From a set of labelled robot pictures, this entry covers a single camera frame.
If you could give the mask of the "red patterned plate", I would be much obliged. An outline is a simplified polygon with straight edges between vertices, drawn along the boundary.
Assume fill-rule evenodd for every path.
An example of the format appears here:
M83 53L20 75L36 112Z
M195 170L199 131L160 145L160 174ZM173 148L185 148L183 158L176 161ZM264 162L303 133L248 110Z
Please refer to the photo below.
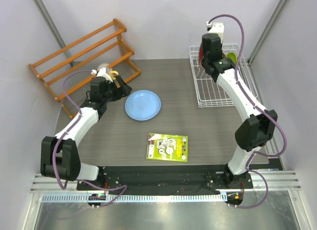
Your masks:
M199 48L199 64L202 63L202 60L203 60L203 48L202 48L202 44L200 44L200 48Z

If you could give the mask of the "light blue plate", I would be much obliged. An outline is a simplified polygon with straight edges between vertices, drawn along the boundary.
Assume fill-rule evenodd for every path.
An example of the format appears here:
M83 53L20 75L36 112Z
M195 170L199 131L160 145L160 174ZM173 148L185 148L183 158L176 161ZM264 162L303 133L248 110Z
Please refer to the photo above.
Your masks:
M128 96L125 102L126 114L137 121L154 118L161 109L159 96L149 90L139 90Z

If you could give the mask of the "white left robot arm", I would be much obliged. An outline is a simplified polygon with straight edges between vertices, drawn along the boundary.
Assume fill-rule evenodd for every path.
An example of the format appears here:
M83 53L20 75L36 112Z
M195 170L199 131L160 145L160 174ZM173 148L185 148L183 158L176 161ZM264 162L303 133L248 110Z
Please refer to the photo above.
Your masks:
M95 190L102 189L106 178L100 167L80 161L78 146L91 127L107 110L107 104L127 97L132 89L117 71L97 72L90 81L90 90L75 118L55 136L46 136L41 143L41 175L55 178L61 189L68 181L87 181Z

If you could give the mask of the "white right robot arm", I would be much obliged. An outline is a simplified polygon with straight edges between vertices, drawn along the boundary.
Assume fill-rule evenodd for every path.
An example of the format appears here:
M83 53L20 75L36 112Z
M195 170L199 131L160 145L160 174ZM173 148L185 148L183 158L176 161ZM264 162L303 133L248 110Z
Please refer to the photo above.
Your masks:
M235 132L237 148L224 169L224 183L236 188L248 173L248 166L261 147L272 138L275 110L268 111L253 96L241 78L238 65L222 56L222 43L218 34L202 36L202 67L205 72L225 91L236 107L242 124Z

